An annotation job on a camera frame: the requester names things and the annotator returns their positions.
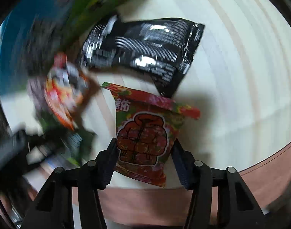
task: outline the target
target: silver screw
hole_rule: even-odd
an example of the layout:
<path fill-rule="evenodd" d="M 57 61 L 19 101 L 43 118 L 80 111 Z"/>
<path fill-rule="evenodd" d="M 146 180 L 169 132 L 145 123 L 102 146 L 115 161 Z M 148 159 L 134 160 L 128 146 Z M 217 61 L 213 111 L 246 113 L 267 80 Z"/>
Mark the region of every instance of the silver screw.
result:
<path fill-rule="evenodd" d="M 234 172 L 236 172 L 236 169 L 233 168 L 233 167 L 228 167 L 227 170 L 228 170 L 230 173 L 234 173 Z"/>
<path fill-rule="evenodd" d="M 97 163 L 96 163 L 96 161 L 95 160 L 90 160 L 88 163 L 87 163 L 87 165 L 89 166 L 89 167 L 93 167 L 93 166 L 95 166 Z"/>
<path fill-rule="evenodd" d="M 203 162 L 202 161 L 195 161 L 194 165 L 197 167 L 201 167 L 201 166 L 203 166 Z"/>
<path fill-rule="evenodd" d="M 59 174 L 61 172 L 63 172 L 63 168 L 62 167 L 58 167 L 54 170 L 55 173 Z"/>

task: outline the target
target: black plastic package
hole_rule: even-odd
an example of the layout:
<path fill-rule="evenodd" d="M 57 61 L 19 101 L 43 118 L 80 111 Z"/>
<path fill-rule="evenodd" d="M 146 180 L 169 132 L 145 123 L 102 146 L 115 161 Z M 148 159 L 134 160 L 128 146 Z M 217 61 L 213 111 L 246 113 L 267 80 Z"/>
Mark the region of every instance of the black plastic package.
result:
<path fill-rule="evenodd" d="M 104 18 L 88 35 L 80 65 L 148 73 L 159 93 L 170 98 L 191 66 L 204 27 L 181 18 L 128 23 L 116 15 Z"/>

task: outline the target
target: snack packet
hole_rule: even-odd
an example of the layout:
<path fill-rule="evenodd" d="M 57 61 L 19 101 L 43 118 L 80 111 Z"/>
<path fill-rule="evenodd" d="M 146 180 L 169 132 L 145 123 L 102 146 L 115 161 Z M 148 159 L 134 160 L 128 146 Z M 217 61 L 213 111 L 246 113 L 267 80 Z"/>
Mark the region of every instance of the snack packet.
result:
<path fill-rule="evenodd" d="M 159 93 L 170 98 L 191 66 L 204 27 L 181 18 L 123 23 L 116 15 L 106 17 L 88 35 L 80 65 L 148 73 Z"/>
<path fill-rule="evenodd" d="M 144 91 L 103 83 L 116 101 L 115 171 L 145 183 L 164 187 L 167 161 L 185 116 L 198 119 L 200 111 Z"/>
<path fill-rule="evenodd" d="M 90 94 L 90 79 L 67 62 L 64 53 L 54 58 L 54 66 L 47 76 L 44 96 L 48 106 L 60 123 L 70 129 L 75 128 L 72 114 Z"/>

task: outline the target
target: white tabletop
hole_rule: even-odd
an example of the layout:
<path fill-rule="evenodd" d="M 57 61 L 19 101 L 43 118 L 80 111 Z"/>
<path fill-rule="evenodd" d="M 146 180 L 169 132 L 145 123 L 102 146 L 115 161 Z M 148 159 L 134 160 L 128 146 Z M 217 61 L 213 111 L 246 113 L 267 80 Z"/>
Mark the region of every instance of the white tabletop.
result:
<path fill-rule="evenodd" d="M 181 17 L 206 25 L 191 69 L 174 100 L 197 106 L 179 140 L 185 150 L 213 168 L 246 169 L 291 141 L 291 28 L 268 0 L 131 0 L 119 7 L 124 20 Z M 150 78 L 127 74 L 93 75 L 158 94 Z M 27 93 L 3 97 L 10 127 L 25 122 L 39 128 Z M 102 90 L 84 113 L 85 127 L 98 137 L 93 157 L 115 136 L 115 105 Z M 180 187 L 172 159 L 165 165 L 166 188 Z M 158 188 L 114 173 L 110 186 Z"/>

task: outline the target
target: orange and red package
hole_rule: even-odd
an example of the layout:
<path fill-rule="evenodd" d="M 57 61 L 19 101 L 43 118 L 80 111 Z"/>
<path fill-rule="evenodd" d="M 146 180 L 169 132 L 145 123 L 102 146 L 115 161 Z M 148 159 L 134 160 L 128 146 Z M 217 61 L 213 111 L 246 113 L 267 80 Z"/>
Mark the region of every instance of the orange and red package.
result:
<path fill-rule="evenodd" d="M 198 119 L 200 111 L 144 91 L 103 83 L 116 102 L 115 171 L 156 186 L 165 186 L 163 166 L 186 116 Z"/>
<path fill-rule="evenodd" d="M 72 114 L 89 96 L 91 80 L 67 62 L 66 54 L 58 53 L 48 73 L 44 96 L 48 106 L 59 122 L 70 129 L 75 128 Z"/>

